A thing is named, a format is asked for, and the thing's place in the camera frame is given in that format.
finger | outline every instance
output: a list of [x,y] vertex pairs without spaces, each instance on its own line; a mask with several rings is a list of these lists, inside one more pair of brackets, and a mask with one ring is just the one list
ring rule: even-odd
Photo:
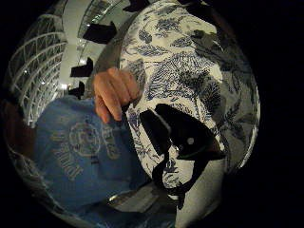
[[126,85],[126,88],[128,89],[128,93],[132,100],[135,100],[140,95],[140,87],[134,77],[134,75],[128,71],[128,70],[121,70],[121,73],[123,74],[123,82]]
[[122,119],[123,111],[119,98],[109,82],[109,79],[103,75],[94,82],[95,94],[103,98],[105,106],[116,121]]
[[105,106],[105,102],[102,97],[95,96],[95,111],[97,115],[102,118],[103,122],[107,124],[110,121],[110,114]]
[[126,84],[123,81],[124,75],[122,72],[115,67],[108,69],[107,72],[111,75],[110,82],[113,84],[114,90],[119,97],[121,106],[130,103],[131,97],[129,95]]

black background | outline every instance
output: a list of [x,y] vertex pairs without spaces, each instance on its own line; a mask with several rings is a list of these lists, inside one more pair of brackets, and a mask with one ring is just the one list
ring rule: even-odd
[[[6,1],[0,13],[1,83],[29,26],[54,1]],[[235,29],[256,76],[261,119],[246,166],[224,183],[220,208],[196,227],[304,227],[304,1],[206,1]],[[1,139],[0,148],[4,148]],[[70,227],[30,196],[3,149],[0,220],[4,227]]]

sleeve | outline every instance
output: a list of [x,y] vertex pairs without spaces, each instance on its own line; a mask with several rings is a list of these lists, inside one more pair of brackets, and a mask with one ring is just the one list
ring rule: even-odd
[[121,212],[104,203],[91,206],[80,218],[94,224],[96,228],[167,228],[175,224],[174,214]]

glass roof structure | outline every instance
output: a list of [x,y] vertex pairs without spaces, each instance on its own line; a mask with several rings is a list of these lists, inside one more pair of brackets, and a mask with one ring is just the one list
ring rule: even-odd
[[63,96],[58,79],[67,45],[62,21],[66,2],[59,1],[37,18],[9,61],[4,86],[19,99],[32,127],[45,106]]

floral patterned fabric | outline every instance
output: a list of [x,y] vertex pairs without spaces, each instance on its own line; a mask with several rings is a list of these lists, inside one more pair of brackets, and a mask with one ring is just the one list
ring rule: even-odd
[[[120,68],[130,70],[143,91],[126,117],[142,167],[151,178],[163,156],[147,136],[140,113],[157,104],[170,105],[205,124],[226,154],[226,173],[247,162],[260,119],[257,83],[238,44],[220,28],[190,14],[179,1],[158,1],[128,29]],[[187,172],[192,168],[190,161],[172,158],[163,182],[176,187],[189,180],[185,176],[191,176]]]

